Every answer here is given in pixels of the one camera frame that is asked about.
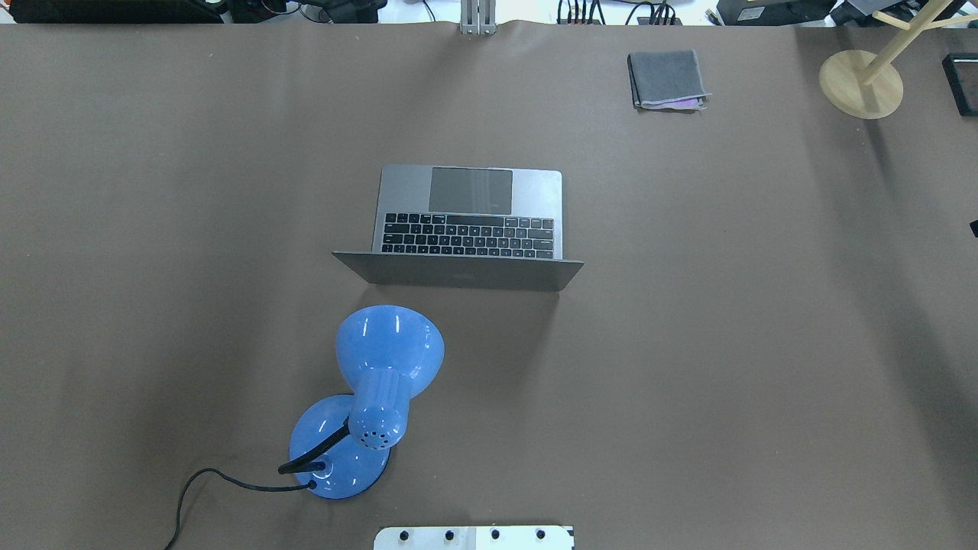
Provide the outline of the grey laptop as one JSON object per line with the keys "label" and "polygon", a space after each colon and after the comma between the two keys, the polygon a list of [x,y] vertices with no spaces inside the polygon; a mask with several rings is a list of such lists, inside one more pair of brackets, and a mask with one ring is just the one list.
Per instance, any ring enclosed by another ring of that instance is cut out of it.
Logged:
{"label": "grey laptop", "polygon": [[374,285],[559,292],[583,267],[563,250],[557,170],[391,163],[369,251],[336,251]]}

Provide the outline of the blue desk lamp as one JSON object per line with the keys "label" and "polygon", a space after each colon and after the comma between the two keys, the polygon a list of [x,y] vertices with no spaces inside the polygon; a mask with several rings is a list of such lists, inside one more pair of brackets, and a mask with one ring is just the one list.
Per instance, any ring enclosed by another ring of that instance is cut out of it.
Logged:
{"label": "blue desk lamp", "polygon": [[278,471],[318,497],[346,499],[387,469],[406,434],[411,400],[436,378],[445,342],[418,311],[381,304],[342,321],[335,351],[350,391],[322,398],[300,416]]}

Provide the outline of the folded grey cloth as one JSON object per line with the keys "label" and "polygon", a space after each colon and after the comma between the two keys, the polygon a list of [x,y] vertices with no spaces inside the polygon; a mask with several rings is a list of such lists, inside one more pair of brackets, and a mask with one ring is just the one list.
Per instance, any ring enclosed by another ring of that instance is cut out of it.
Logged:
{"label": "folded grey cloth", "polygon": [[639,51],[629,53],[627,66],[633,107],[651,111],[701,111],[706,108],[698,53]]}

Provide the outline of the wooden mug tree stand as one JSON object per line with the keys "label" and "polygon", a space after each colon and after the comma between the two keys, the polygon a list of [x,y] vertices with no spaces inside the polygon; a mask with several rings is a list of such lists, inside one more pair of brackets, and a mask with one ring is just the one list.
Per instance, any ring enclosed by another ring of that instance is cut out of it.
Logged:
{"label": "wooden mug tree stand", "polygon": [[835,108],[855,118],[873,121],[893,114],[904,95],[902,78],[894,69],[893,60],[923,31],[977,20],[977,15],[938,20],[949,4],[950,1],[929,1],[909,22],[874,11],[871,17],[899,32],[881,53],[852,49],[827,58],[818,71],[818,85],[824,96]]}

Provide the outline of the black tray on table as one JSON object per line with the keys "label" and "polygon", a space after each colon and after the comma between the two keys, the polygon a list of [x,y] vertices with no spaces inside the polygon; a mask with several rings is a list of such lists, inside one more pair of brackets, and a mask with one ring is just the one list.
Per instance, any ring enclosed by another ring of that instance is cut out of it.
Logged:
{"label": "black tray on table", "polygon": [[977,55],[948,53],[942,66],[958,114],[977,116]]}

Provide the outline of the aluminium frame post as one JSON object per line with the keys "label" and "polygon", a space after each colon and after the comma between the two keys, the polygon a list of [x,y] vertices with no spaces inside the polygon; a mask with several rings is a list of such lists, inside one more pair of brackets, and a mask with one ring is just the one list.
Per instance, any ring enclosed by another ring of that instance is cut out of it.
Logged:
{"label": "aluminium frame post", "polygon": [[497,32],[495,0],[461,0],[460,32],[462,35],[489,36]]}

